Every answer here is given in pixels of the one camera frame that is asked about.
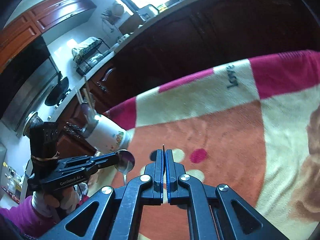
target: pink and white blanket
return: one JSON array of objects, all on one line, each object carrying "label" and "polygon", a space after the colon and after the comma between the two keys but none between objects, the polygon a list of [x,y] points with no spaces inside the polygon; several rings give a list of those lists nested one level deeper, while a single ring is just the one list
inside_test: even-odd
[{"label": "pink and white blanket", "polygon": [[[291,240],[307,239],[320,221],[319,52],[217,66],[142,93],[109,114],[132,134],[128,150],[136,165],[128,179],[142,174],[165,144],[188,174],[212,186],[227,183]],[[97,186],[111,181],[123,185],[122,175],[108,170]],[[184,207],[166,199],[161,207],[144,207],[140,234],[189,239]]]}]

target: metal bolt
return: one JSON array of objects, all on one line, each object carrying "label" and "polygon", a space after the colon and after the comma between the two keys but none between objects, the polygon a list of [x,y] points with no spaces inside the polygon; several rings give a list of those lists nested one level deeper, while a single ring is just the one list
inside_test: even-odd
[{"label": "metal bolt", "polygon": [[190,175],[188,175],[188,174],[182,174],[182,175],[180,175],[180,179],[181,179],[181,180],[184,180],[184,181],[189,180],[189,179],[190,179]]},{"label": "metal bolt", "polygon": [[229,190],[229,186],[226,185],[226,184],[220,184],[219,187],[218,187],[218,189],[219,189],[220,191],[226,192],[226,191]]},{"label": "metal bolt", "polygon": [[110,194],[112,192],[112,187],[109,187],[109,186],[105,186],[101,189],[101,192],[103,194]]},{"label": "metal bolt", "polygon": [[149,175],[141,175],[140,176],[140,180],[143,181],[143,182],[147,182],[151,179],[151,177]]}]

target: person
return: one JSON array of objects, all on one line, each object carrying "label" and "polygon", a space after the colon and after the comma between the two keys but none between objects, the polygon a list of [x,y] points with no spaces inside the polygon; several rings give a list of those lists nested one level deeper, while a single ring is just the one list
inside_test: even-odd
[{"label": "person", "polygon": [[34,192],[18,207],[0,208],[0,235],[2,239],[25,240],[42,236],[56,223],[52,208],[61,207],[70,214],[80,202],[73,187],[66,188],[59,202],[52,195]]}]

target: human hand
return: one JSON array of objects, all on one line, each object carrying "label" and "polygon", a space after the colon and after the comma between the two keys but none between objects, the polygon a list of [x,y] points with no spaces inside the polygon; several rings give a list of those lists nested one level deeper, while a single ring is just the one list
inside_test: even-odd
[{"label": "human hand", "polygon": [[50,194],[40,192],[34,192],[32,196],[32,206],[33,208],[41,215],[45,217],[52,217],[52,212],[50,207],[57,208],[60,207],[66,210],[67,214],[70,214],[75,210],[76,205],[80,201],[78,193],[69,187],[63,190],[62,192],[63,199],[61,201],[57,200]]}]

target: spoon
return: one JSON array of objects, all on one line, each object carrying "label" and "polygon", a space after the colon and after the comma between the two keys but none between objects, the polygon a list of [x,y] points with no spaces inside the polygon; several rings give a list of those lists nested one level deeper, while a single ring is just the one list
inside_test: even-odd
[{"label": "spoon", "polygon": [[119,157],[119,163],[115,165],[115,168],[123,174],[124,185],[127,185],[127,174],[134,167],[134,157],[127,150],[119,150],[116,154]]}]

